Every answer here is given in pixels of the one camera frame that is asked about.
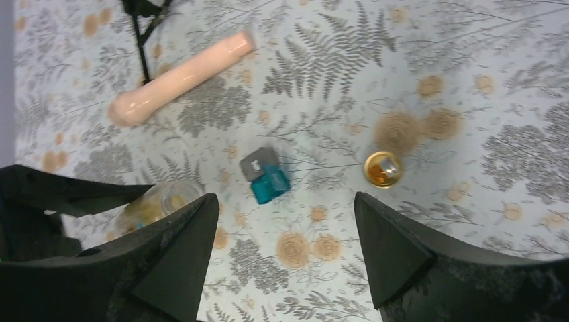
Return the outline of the gold bottle cap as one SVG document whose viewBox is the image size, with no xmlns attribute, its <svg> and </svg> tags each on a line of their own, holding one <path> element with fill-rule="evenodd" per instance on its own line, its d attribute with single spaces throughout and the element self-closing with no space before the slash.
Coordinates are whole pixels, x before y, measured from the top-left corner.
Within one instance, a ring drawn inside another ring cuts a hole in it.
<svg viewBox="0 0 569 322">
<path fill-rule="evenodd" d="M 375 187 L 387 189 L 403 176 L 403 165 L 399 157 L 391 152 L 375 152 L 364 163 L 364 175 Z"/>
</svg>

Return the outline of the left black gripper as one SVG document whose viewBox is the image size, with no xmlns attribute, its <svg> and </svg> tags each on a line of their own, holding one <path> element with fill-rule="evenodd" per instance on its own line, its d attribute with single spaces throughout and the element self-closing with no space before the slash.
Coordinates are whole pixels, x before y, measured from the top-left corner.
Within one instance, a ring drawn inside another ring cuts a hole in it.
<svg viewBox="0 0 569 322">
<path fill-rule="evenodd" d="M 14 164 L 1 169 L 1 261 L 75 256 L 83 248 L 64 232 L 62 215 L 82 217 L 126 205 L 150 185 L 69 178 Z"/>
</svg>

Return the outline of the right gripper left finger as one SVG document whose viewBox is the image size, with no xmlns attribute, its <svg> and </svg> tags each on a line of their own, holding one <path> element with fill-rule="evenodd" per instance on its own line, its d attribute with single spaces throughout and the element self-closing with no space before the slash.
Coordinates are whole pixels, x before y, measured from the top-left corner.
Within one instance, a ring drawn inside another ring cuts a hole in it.
<svg viewBox="0 0 569 322">
<path fill-rule="evenodd" d="M 218 215 L 207 193 L 75 256 L 1 261 L 1 320 L 196 321 Z"/>
</svg>

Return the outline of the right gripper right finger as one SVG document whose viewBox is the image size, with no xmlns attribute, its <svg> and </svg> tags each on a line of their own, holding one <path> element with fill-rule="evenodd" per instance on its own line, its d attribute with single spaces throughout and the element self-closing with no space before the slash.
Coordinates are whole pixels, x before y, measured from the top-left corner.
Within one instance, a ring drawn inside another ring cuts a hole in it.
<svg viewBox="0 0 569 322">
<path fill-rule="evenodd" d="M 384 321 L 567 321 L 568 261 L 486 250 L 358 192 L 354 214 Z"/>
</svg>

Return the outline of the teal pill box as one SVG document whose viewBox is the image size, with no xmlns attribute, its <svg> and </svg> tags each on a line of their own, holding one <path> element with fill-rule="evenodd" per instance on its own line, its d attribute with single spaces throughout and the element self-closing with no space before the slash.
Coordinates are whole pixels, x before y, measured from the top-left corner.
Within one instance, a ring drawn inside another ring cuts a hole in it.
<svg viewBox="0 0 569 322">
<path fill-rule="evenodd" d="M 240 169 L 260 205 L 271 202 L 291 189 L 277 153 L 271 146 L 258 148 L 241 159 Z"/>
</svg>

